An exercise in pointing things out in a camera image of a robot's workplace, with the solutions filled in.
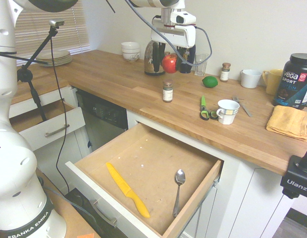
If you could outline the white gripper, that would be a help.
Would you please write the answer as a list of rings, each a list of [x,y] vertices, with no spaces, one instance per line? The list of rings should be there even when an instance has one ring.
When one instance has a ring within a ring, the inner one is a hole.
[[[153,24],[153,28],[160,32],[160,35],[154,30],[151,31],[151,39],[159,43],[159,58],[162,60],[165,56],[165,46],[168,42],[162,37],[164,36],[171,44],[176,46],[177,61],[176,70],[180,70],[182,50],[191,48],[195,45],[196,29],[193,25],[175,25],[174,27],[165,27],[163,24]]]

